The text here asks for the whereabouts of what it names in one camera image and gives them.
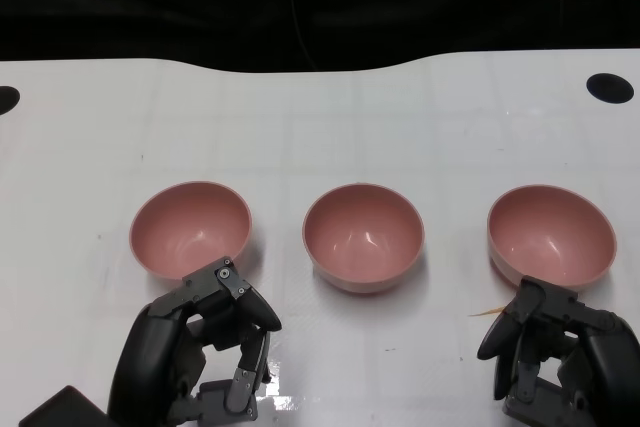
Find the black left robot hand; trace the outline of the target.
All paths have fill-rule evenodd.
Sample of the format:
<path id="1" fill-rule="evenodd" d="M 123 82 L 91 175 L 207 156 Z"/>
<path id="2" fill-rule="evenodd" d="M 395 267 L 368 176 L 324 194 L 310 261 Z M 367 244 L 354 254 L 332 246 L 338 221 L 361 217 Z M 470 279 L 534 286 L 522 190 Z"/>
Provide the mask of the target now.
<path id="1" fill-rule="evenodd" d="M 270 335 L 281 327 L 230 258 L 200 268 L 138 314 L 113 377 L 108 417 L 120 426 L 256 420 L 256 392 L 271 380 Z M 240 349 L 231 378 L 201 382 L 207 346 Z"/>

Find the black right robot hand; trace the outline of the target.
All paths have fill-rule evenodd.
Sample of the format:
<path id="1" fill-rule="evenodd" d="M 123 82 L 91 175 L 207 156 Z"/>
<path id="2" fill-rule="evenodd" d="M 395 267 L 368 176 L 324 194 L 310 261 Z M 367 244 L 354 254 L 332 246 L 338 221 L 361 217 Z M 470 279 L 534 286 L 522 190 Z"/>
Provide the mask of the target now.
<path id="1" fill-rule="evenodd" d="M 639 341 L 616 314 L 525 276 L 478 349 L 494 397 L 528 426 L 636 426 Z"/>

